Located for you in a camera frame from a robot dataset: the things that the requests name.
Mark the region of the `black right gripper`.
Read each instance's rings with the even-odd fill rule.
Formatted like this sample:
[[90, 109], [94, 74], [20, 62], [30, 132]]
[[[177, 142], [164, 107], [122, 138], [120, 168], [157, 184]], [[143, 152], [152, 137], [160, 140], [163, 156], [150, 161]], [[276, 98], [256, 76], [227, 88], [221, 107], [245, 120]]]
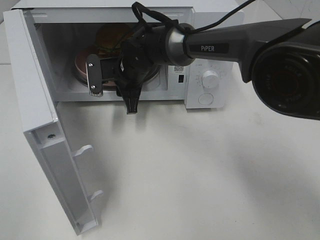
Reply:
[[115, 81], [117, 95], [122, 97], [127, 114], [136, 114], [143, 84], [155, 67], [144, 48], [136, 43], [124, 42], [119, 56], [101, 58], [100, 66], [102, 79]]

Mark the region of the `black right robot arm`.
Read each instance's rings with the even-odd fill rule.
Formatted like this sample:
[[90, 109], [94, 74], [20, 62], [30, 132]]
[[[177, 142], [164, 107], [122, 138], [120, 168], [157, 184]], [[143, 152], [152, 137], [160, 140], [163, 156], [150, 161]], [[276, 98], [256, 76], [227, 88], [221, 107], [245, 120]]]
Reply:
[[113, 78], [130, 113], [157, 66], [188, 66], [196, 59], [234, 62], [271, 110], [320, 118], [320, 24], [308, 18], [264, 21], [196, 32], [188, 24], [137, 31], [117, 58], [102, 59], [102, 81]]

